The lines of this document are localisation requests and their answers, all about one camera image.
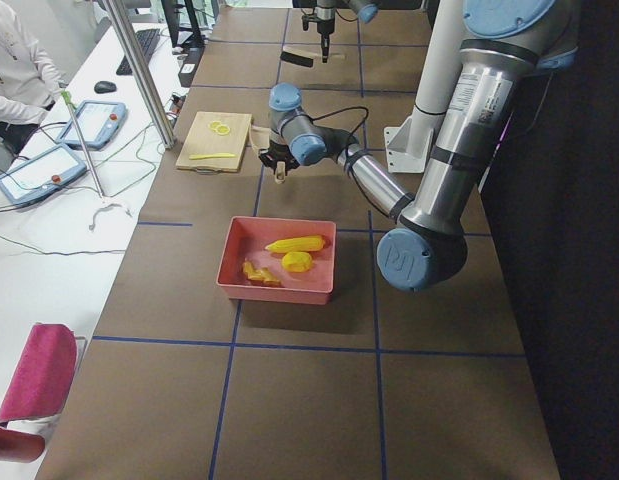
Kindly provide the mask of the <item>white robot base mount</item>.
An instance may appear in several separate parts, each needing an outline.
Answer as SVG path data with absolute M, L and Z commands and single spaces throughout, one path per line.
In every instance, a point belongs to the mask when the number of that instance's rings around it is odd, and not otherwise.
M 424 172 L 433 143 L 434 131 L 432 129 L 418 132 L 412 146 L 410 146 L 409 126 L 385 127 L 383 134 L 390 172 L 413 174 Z

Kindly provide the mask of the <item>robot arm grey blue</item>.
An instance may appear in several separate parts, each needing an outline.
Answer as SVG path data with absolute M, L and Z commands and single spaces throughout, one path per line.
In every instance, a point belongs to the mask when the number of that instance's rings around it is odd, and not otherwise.
M 332 159 L 395 222 L 377 264 L 397 289 L 419 291 L 457 274 L 467 258 L 460 223 L 511 112 L 520 81 L 568 67 L 577 51 L 577 1 L 441 1 L 432 21 L 412 113 L 391 140 L 422 179 L 405 190 L 352 132 L 319 126 L 288 83 L 270 92 L 269 145 L 261 162 L 283 179 Z
M 379 8 L 376 3 L 368 0 L 318 0 L 309 13 L 301 17 L 302 28 L 308 31 L 311 24 L 316 25 L 320 35 L 321 61 L 327 63 L 330 56 L 330 37 L 335 32 L 336 16 L 339 10 L 352 11 L 357 20 L 367 24 L 377 15 Z

